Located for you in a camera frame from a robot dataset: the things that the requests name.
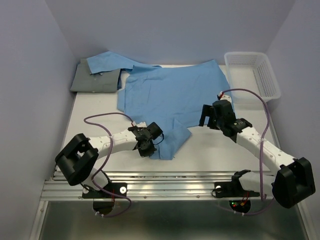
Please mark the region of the blue long sleeve shirt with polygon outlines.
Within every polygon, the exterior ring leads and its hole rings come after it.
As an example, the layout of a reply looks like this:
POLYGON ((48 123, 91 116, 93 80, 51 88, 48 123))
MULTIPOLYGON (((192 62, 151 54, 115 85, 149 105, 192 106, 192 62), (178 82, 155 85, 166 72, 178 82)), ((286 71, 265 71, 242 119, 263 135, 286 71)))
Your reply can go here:
POLYGON ((93 74, 129 70, 124 89, 118 92, 117 109, 136 123, 155 122, 164 139, 151 159, 172 160, 198 126, 203 105, 229 89, 215 60, 193 66, 160 67, 133 61, 108 51, 87 59, 93 74))

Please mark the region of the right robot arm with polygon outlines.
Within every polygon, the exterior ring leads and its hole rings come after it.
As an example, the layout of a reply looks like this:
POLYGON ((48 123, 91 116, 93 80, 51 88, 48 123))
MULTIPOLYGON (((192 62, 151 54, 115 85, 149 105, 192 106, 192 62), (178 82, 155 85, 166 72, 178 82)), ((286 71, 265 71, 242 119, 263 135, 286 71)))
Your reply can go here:
POLYGON ((230 181, 214 183, 213 197, 271 196, 289 209, 316 192, 311 163, 304 157, 296 158, 283 152, 258 133, 249 121, 236 118, 230 101, 217 100, 212 105, 203 105, 199 126, 204 125, 220 130, 271 171, 271 175, 248 169, 237 171, 230 181))

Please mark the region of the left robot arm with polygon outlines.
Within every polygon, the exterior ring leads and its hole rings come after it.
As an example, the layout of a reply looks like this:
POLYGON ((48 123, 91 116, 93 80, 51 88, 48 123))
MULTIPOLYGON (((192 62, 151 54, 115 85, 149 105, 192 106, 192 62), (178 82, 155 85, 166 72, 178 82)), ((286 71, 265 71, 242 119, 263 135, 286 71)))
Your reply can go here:
POLYGON ((95 168, 98 159, 111 154, 137 150, 150 157, 156 152, 154 140, 164 137, 155 123, 141 122, 114 135, 86 137, 75 135, 55 157, 55 163, 70 186, 82 185, 84 199, 119 199, 127 195, 126 183, 113 183, 106 173, 95 168))

